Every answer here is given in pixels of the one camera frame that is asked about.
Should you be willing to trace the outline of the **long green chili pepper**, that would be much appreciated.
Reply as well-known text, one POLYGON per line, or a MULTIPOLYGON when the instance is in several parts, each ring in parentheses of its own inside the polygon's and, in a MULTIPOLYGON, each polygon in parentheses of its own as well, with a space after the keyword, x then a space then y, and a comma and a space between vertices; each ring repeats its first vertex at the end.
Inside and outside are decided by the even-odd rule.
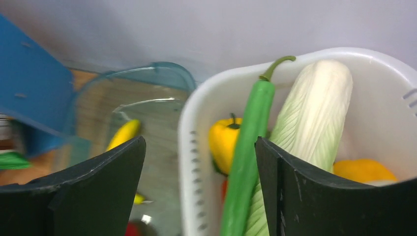
POLYGON ((228 178, 221 236, 241 236, 245 231, 253 190, 259 177, 255 142, 258 137, 264 137, 267 133, 270 109, 275 95, 275 86, 271 78, 275 68, 286 60, 295 61, 296 57, 285 56, 277 59, 252 86, 228 178))

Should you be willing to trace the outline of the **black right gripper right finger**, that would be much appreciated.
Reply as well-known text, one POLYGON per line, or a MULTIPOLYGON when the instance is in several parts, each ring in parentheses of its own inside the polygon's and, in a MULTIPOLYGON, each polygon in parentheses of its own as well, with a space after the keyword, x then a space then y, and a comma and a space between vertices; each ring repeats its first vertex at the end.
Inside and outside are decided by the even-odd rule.
POLYGON ((271 236, 416 235, 416 179, 377 187, 333 175, 262 137, 255 150, 271 236))

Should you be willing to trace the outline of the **yellow banana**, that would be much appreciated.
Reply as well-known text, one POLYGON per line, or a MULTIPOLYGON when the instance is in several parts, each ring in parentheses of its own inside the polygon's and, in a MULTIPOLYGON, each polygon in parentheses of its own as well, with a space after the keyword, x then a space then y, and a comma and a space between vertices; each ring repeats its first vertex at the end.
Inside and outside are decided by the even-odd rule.
POLYGON ((138 134, 140 126, 141 123, 137 119, 132 119, 126 122, 121 128, 118 129, 118 131, 112 137, 106 148, 106 151, 109 151, 121 145, 122 143, 134 138, 138 134))

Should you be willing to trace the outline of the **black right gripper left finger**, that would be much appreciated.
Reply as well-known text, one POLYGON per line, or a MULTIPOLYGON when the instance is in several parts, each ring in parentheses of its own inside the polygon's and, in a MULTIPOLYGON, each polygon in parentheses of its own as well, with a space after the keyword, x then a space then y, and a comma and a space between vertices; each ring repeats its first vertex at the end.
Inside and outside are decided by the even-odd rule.
POLYGON ((1 235, 124 235, 145 154, 139 136, 27 184, 2 186, 1 235))

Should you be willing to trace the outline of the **red pomegranate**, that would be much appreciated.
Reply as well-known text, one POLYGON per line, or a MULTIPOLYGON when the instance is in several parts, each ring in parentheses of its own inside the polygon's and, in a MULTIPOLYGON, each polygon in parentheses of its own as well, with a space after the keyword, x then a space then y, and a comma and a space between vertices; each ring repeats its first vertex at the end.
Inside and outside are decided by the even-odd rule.
POLYGON ((128 222, 124 235, 125 236, 142 236, 142 232, 137 224, 133 222, 128 222))

